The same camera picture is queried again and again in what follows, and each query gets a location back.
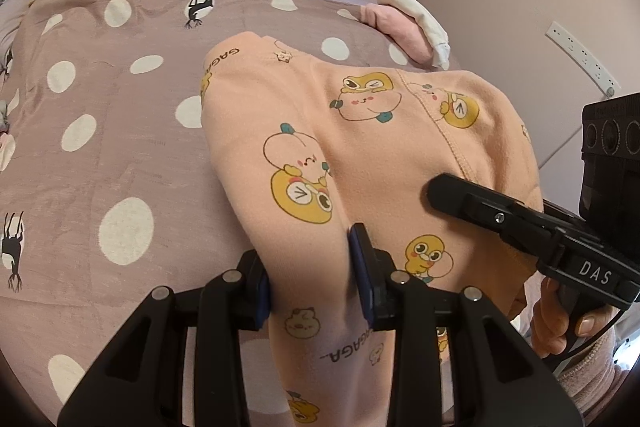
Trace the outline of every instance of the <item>white electrical outlet panel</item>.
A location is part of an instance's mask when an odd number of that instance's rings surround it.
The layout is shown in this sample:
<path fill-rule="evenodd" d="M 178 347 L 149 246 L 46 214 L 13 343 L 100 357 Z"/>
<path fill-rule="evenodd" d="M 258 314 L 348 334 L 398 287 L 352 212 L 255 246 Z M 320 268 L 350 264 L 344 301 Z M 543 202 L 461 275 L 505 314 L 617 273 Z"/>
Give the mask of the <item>white electrical outlet panel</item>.
<path fill-rule="evenodd" d="M 591 77 L 602 92 L 611 98 L 621 94 L 622 89 L 616 79 L 611 76 L 607 68 L 586 49 L 578 39 L 553 22 L 546 31 L 546 36 L 560 46 L 577 64 Z"/>

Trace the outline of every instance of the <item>beige wall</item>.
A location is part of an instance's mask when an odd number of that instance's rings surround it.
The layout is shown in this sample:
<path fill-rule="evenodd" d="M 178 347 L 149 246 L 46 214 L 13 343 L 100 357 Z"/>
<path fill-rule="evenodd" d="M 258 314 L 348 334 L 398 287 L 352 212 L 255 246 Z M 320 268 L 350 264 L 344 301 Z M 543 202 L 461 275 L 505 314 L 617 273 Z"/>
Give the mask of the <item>beige wall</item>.
<path fill-rule="evenodd" d="M 602 96 L 591 79 L 545 36 L 558 21 L 623 87 L 640 91 L 640 0 L 420 0 L 449 33 L 462 66 L 510 97 L 543 164 L 545 197 L 577 208 L 582 106 Z"/>

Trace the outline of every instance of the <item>pink sock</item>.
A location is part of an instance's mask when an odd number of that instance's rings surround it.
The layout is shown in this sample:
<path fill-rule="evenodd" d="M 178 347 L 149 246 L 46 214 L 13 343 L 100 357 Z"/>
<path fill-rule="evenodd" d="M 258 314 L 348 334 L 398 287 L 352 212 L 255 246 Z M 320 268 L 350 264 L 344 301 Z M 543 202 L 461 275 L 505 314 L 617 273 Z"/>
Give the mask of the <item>pink sock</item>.
<path fill-rule="evenodd" d="M 425 64 L 433 58 L 433 48 L 420 26 L 393 6 L 360 6 L 360 22 L 389 35 L 418 64 Z"/>

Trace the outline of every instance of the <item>device handle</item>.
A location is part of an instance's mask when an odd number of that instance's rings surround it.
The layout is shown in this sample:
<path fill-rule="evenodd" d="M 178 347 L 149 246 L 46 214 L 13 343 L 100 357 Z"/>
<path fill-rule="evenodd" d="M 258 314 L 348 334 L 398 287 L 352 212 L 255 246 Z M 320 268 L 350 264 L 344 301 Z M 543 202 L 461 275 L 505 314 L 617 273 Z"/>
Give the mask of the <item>device handle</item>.
<path fill-rule="evenodd" d="M 571 362 L 574 355 L 571 352 L 584 344 L 588 338 L 578 337 L 575 330 L 578 321 L 589 312 L 602 308 L 606 303 L 576 291 L 575 289 L 561 285 L 558 288 L 558 300 L 562 308 L 569 314 L 569 328 L 565 333 L 566 347 L 559 355 L 549 355 L 545 358 L 546 367 L 554 372 L 556 376 L 564 371 Z"/>

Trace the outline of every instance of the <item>bed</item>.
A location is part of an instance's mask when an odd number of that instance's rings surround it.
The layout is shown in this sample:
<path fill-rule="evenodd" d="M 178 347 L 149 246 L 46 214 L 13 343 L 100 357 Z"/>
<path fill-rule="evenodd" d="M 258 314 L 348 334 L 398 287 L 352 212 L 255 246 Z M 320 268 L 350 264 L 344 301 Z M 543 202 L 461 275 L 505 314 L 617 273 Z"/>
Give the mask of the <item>bed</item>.
<path fill-rule="evenodd" d="M 250 248 L 200 127 L 206 52 L 250 30 L 339 64 L 415 70 L 388 37 L 356 20 L 367 2 L 0 5 L 9 123 L 0 135 L 0 346 L 52 421 L 151 288 L 204 285 Z M 242 338 L 252 425 L 288 425 L 267 337 Z"/>

